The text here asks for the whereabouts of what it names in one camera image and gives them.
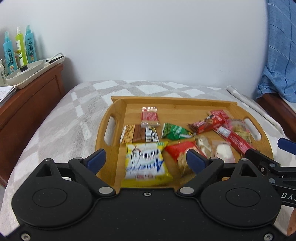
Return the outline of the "green pea snack bag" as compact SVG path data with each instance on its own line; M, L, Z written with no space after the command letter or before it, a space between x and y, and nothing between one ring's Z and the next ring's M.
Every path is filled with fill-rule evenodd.
M177 141L191 138L192 136L193 134L189 130L181 126L171 123L164 123L161 138L167 138L171 141Z

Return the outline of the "red chocolate stick box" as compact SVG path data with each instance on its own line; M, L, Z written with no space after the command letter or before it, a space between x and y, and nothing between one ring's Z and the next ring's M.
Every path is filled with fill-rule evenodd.
M226 123L232 115L226 109L208 111L208 116L204 120L189 123L188 127L197 134L212 131Z

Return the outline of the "yellow white snack bag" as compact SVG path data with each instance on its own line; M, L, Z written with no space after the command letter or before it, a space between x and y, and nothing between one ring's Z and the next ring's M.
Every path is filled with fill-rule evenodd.
M152 187L169 184L173 177L162 151L168 142L126 144L124 188Z

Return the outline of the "long red snack stick packet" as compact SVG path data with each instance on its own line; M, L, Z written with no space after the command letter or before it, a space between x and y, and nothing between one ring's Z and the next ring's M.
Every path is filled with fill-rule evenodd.
M239 153L244 156L246 151L253 149L253 146L246 140L241 138L239 135L233 131L225 128L224 126L219 126L214 128L214 131L221 136L225 141L229 142L230 145Z

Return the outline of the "clear packet white marshmallow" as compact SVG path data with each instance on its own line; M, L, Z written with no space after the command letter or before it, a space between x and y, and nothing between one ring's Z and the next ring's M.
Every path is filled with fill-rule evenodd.
M222 159L225 163L235 163L231 145L226 141L212 141L214 157Z

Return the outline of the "clear packet green snack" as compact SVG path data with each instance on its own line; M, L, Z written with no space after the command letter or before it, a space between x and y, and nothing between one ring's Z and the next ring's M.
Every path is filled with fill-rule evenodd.
M227 122L228 128L247 141L249 144L252 144L251 133L249 128L246 126L245 122L239 119L230 119Z

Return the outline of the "grey white checked blanket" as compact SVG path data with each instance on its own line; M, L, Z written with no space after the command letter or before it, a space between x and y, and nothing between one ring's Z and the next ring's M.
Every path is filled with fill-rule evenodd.
M10 234L18 228L11 208L11 199L34 168L44 159L65 162L86 157L95 149L100 121L111 105L112 96L183 97L235 101L222 88L187 86L177 83L149 81L85 82L70 90L36 130L21 151L8 180L1 205L1 233Z

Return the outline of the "brown nut bar packet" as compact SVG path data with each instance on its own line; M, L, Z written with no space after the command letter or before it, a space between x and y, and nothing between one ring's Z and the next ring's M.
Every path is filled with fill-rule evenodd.
M159 142L159 137L153 126L125 125L119 142L121 144L154 143Z

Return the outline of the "blue plaid cloth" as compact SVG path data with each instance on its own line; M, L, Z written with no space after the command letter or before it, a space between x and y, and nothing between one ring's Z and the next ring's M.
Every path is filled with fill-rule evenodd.
M277 93L295 103L295 1L267 1L268 51L256 98Z

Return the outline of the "red white cracker packet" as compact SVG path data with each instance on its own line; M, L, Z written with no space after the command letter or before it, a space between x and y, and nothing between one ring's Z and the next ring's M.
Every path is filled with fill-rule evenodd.
M141 124L142 128L147 126L159 126L158 108L155 106L142 107Z

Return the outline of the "paper notebook stack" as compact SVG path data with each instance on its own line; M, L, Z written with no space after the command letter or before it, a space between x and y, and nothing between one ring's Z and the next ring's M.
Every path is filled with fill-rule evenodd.
M3 106L16 92L14 86L1 86L0 87L0 106Z

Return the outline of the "beige plastic tray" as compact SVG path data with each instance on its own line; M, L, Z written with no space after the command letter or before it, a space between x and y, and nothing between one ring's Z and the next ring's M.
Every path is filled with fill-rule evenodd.
M6 83L9 86L16 87L17 89L23 89L42 74L62 63L66 58L63 53L58 53L50 59L38 60L33 63L29 63L6 78Z

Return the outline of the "small white bottle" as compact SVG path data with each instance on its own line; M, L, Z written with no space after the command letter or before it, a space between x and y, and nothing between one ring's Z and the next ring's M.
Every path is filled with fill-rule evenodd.
M0 60L0 86L6 85L6 73L5 68L2 64L2 60Z

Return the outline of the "green spray bottle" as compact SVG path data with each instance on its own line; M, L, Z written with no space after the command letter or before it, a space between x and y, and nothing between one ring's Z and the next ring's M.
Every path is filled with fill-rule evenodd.
M17 49L18 59L20 62L20 67L27 65L28 60L27 60L27 55L25 50L23 34L21 32L20 27L17 27L17 30L16 30L16 49Z

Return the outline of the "teal spray bottle left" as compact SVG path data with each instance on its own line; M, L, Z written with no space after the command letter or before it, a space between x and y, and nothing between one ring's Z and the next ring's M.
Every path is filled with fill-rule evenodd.
M10 75L14 71L16 71L18 67L16 64L13 44L10 39L10 35L8 31L5 31L4 33L3 48L4 48L5 59L6 59L7 72L8 72L8 75Z

